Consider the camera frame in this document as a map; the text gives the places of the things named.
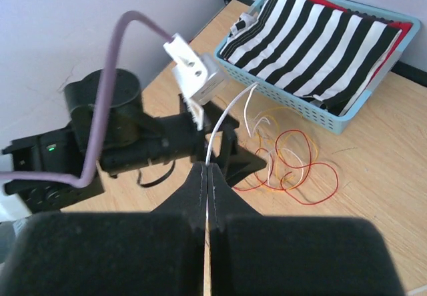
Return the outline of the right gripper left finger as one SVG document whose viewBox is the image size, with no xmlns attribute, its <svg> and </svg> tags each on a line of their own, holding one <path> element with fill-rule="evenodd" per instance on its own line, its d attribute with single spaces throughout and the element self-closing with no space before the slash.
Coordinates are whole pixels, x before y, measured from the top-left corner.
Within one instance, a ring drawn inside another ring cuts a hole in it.
<svg viewBox="0 0 427 296">
<path fill-rule="evenodd" d="M 147 213 L 40 213 L 1 272 L 2 295 L 201 295 L 207 169 Z"/>
</svg>

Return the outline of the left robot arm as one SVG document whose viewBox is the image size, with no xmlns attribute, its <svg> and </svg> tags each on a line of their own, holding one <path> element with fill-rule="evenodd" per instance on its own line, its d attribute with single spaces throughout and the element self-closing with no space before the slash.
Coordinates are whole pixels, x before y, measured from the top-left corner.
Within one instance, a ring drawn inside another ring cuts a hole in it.
<svg viewBox="0 0 427 296">
<path fill-rule="evenodd" d="M 95 71 L 65 87 L 70 114 L 61 129 L 16 139 L 1 152 L 1 164 L 14 171 L 42 171 L 80 176 L 89 140 L 93 108 L 101 73 Z M 152 117 L 143 110 L 141 86 L 131 72 L 118 69 L 109 121 L 97 171 L 110 177 L 140 171 L 150 165 L 174 166 L 187 157 L 210 160 L 219 166 L 228 185 L 262 170 L 266 162 L 241 147 L 239 122 L 223 116 L 214 103 L 203 106 L 203 127 L 198 129 L 184 101 L 179 113 Z M 77 189 L 53 181 L 1 182 L 1 220 L 14 221 L 43 211 L 55 211 L 103 193 L 99 176 Z"/>
</svg>

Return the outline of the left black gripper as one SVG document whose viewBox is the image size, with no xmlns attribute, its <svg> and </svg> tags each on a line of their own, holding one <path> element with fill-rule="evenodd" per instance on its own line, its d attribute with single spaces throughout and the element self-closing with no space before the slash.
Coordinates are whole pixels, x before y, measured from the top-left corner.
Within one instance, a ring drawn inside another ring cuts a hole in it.
<svg viewBox="0 0 427 296">
<path fill-rule="evenodd" d="M 166 165 L 172 161 L 189 157 L 203 161 L 205 157 L 205 136 L 213 131 L 223 113 L 212 101 L 202 106 L 204 110 L 202 130 L 197 130 L 193 116 L 179 96 L 179 113 L 160 117 L 158 120 L 165 128 L 159 138 L 143 139 L 133 152 L 137 155 L 137 167 Z M 229 186 L 237 185 L 246 177 L 264 169 L 267 162 L 238 144 L 238 137 L 232 127 L 224 127 L 220 146 L 220 169 Z"/>
</svg>

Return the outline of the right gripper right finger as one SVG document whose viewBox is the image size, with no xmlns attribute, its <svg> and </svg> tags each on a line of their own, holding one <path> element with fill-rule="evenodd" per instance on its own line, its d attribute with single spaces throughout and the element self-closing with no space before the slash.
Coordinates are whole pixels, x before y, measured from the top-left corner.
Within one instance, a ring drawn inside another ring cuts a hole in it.
<svg viewBox="0 0 427 296">
<path fill-rule="evenodd" d="M 383 236 L 357 217 L 263 216 L 207 167 L 214 295 L 403 295 Z"/>
</svg>

